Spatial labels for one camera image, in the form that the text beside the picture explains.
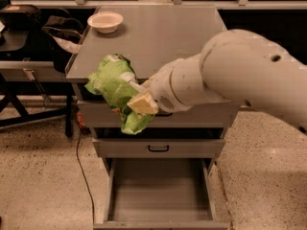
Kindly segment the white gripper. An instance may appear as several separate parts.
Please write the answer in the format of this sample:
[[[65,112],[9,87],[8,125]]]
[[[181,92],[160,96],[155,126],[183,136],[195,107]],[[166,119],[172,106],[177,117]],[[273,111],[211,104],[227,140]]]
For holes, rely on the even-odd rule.
[[[142,83],[149,92],[141,92],[128,101],[128,107],[137,114],[156,114],[160,108],[164,112],[187,111],[189,105],[183,104],[172,87],[172,74],[178,60],[162,66],[152,77]]]

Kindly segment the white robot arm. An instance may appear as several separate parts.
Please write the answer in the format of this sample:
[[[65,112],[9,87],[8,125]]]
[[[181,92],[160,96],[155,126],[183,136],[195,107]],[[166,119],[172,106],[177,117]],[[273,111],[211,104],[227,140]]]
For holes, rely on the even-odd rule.
[[[187,111],[201,104],[245,104],[307,130],[307,66],[265,37],[228,30],[201,52],[162,66],[128,101],[136,113]]]

